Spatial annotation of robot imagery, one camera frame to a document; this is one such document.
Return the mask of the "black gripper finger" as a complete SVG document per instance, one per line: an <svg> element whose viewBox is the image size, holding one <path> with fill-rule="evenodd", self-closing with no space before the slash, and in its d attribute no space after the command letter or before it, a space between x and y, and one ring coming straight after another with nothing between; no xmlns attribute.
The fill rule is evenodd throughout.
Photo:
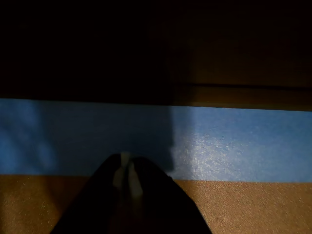
<svg viewBox="0 0 312 234"><path fill-rule="evenodd" d="M109 156L88 179L65 210L52 234L106 234L116 204L114 173L121 167L121 154Z"/></svg>
<svg viewBox="0 0 312 234"><path fill-rule="evenodd" d="M195 202L150 160L133 159L143 191L143 234L209 234Z"/></svg>

